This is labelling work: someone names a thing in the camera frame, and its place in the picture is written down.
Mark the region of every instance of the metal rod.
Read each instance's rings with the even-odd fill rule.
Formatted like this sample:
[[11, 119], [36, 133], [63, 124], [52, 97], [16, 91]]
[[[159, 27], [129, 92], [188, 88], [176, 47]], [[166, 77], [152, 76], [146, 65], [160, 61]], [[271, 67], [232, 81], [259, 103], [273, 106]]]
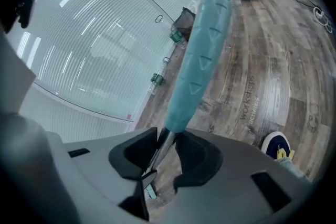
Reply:
[[166, 128], [163, 128], [161, 130], [161, 133], [158, 139], [159, 148], [157, 149], [152, 159], [152, 162], [150, 164], [150, 170], [155, 170], [159, 166], [161, 161], [165, 158], [168, 151], [174, 144], [176, 136], [177, 134], [169, 131]]

